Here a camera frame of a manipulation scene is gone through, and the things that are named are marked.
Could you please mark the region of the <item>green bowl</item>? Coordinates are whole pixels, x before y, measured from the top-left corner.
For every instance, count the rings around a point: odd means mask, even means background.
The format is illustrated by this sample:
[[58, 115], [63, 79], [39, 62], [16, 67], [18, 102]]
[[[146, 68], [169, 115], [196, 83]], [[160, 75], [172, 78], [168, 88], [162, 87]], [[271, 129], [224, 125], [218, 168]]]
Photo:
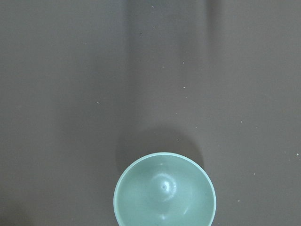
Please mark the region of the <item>green bowl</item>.
[[210, 226], [216, 205], [213, 183], [202, 167], [167, 152], [131, 163], [113, 196], [120, 226]]

